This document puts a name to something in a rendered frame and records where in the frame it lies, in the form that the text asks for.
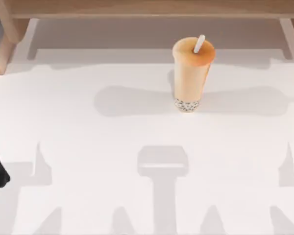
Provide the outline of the bubble tea cup with straw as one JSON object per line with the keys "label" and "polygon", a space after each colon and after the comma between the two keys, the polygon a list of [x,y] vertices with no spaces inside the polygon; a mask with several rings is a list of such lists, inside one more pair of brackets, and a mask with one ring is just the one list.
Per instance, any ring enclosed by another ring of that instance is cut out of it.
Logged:
{"label": "bubble tea cup with straw", "polygon": [[215,58],[214,46],[205,35],[187,37],[172,48],[174,58],[174,104],[182,112],[199,106],[206,78]]}

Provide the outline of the wooden cupboard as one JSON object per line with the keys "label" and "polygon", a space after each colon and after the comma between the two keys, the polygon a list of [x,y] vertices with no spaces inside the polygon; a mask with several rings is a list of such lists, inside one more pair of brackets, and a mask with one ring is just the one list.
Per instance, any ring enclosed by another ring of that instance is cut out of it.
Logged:
{"label": "wooden cupboard", "polygon": [[0,0],[0,75],[49,64],[164,62],[203,30],[218,49],[273,49],[294,0]]}

